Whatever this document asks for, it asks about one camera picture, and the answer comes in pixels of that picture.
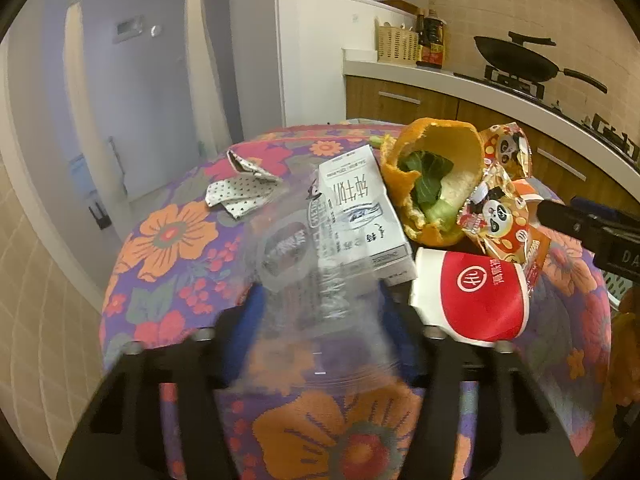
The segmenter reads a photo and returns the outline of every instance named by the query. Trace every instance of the kitchen counter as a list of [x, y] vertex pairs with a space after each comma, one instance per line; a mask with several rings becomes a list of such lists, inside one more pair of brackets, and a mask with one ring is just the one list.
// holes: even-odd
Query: kitchen counter
[[440, 70], [379, 63], [363, 51], [345, 50], [344, 75], [424, 88], [490, 108], [528, 124], [590, 160], [640, 202], [640, 170], [606, 141], [525, 98]]

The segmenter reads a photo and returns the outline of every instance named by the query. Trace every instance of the black frying pan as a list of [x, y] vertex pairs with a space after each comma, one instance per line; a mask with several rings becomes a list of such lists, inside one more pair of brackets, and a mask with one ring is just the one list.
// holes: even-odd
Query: black frying pan
[[555, 46], [556, 44], [551, 41], [551, 38], [533, 38], [531, 36], [522, 36], [515, 32], [510, 32], [509, 37], [512, 41], [488, 38], [486, 36], [476, 36], [474, 39], [480, 54], [492, 66], [526, 81], [542, 83], [556, 77], [558, 72], [562, 72], [564, 75], [580, 79], [595, 86], [601, 92], [607, 93], [607, 87], [597, 79], [569, 68], [560, 70], [558, 65], [550, 59], [522, 46], [525, 42]]

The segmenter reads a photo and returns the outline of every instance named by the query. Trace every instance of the crumpled paper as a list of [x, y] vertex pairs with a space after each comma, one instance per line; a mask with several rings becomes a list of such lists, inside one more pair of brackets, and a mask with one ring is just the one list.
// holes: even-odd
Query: crumpled paper
[[233, 150], [226, 152], [226, 158], [238, 175], [211, 184], [205, 202], [209, 207], [222, 204], [238, 220], [266, 204], [283, 180]]

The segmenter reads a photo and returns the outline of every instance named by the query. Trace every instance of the white curtain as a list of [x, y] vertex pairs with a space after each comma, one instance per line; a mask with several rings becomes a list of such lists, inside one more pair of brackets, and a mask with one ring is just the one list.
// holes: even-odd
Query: white curtain
[[203, 0], [184, 2], [187, 69], [196, 132], [207, 157], [231, 145]]
[[95, 187], [120, 238], [124, 239], [132, 225], [122, 174], [114, 168], [105, 143], [95, 123], [89, 98], [84, 63], [84, 30], [82, 0], [70, 0], [65, 22], [65, 81], [71, 116], [80, 148], [87, 161]]

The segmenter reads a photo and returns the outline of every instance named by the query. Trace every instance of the tiled wall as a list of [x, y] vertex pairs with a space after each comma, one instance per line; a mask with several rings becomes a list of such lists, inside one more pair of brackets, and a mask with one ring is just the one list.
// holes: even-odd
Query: tiled wall
[[513, 30], [551, 37], [558, 46], [526, 44], [561, 69], [602, 81], [609, 93], [559, 74], [545, 84], [545, 101], [580, 120], [597, 112], [640, 141], [640, 44], [613, 0], [430, 0], [449, 23], [445, 68], [482, 77], [486, 61], [474, 36], [509, 40]]
[[99, 323], [38, 240], [0, 160], [0, 409], [52, 478], [100, 381]]

